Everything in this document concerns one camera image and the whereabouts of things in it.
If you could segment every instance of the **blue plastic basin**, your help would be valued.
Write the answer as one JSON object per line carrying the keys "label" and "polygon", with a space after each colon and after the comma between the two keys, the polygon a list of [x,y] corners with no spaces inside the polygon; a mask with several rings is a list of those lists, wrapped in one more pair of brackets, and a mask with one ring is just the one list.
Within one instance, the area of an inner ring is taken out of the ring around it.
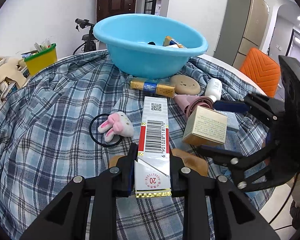
{"label": "blue plastic basin", "polygon": [[[175,20],[149,14],[121,14],[98,22],[94,36],[107,45],[111,60],[136,77],[158,79],[176,74],[189,57],[208,49],[206,39],[193,28]],[[187,49],[163,47],[171,36]],[[156,46],[148,45],[153,41]]]}

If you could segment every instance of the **gold box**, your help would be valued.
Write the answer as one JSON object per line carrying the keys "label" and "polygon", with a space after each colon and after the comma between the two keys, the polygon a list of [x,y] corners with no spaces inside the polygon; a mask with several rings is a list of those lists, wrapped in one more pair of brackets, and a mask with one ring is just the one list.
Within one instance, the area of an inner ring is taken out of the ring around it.
{"label": "gold box", "polygon": [[227,116],[214,110],[197,106],[188,118],[182,141],[194,146],[224,144],[227,119]]}
{"label": "gold box", "polygon": [[171,45],[177,45],[177,48],[186,49],[185,46],[183,46],[181,43],[177,42],[175,39],[171,38],[170,36],[166,36],[163,41],[163,46],[167,47],[167,46],[171,46]]}
{"label": "gold box", "polygon": [[168,98],[174,97],[175,85],[166,82],[157,82],[156,80],[146,78],[134,78],[130,81],[130,88],[139,89],[156,93]]}

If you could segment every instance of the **cardboard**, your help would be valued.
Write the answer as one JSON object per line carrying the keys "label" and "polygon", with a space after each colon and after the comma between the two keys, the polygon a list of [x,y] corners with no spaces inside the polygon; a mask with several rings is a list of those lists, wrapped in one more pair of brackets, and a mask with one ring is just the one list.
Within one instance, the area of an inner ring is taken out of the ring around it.
{"label": "cardboard", "polygon": [[228,117],[197,106],[187,121],[182,141],[194,146],[218,146],[226,141]]}

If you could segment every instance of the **refrigerator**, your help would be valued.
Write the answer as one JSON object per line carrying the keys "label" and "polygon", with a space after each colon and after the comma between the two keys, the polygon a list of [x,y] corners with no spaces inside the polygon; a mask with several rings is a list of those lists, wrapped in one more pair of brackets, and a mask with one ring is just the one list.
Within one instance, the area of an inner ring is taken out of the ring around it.
{"label": "refrigerator", "polygon": [[260,49],[269,11],[264,0],[228,0],[213,57],[240,69],[249,50]]}

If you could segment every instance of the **white round table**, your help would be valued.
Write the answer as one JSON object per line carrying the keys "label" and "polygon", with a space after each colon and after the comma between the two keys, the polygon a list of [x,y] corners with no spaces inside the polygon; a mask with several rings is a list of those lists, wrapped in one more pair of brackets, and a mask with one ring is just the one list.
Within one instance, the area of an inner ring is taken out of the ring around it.
{"label": "white round table", "polygon": [[198,56],[199,58],[203,58],[205,60],[208,60],[209,62],[212,62],[213,64],[216,64],[230,72],[232,72],[233,74],[235,74],[238,78],[244,80],[245,82],[249,83],[250,85],[254,86],[262,95],[266,96],[266,94],[263,92],[263,90],[255,83],[253,82],[250,78],[248,78],[245,74],[243,74],[242,72],[240,72],[239,70],[237,70],[236,68],[230,66],[229,64],[216,59],[214,57],[208,56],[206,54],[200,55]]}

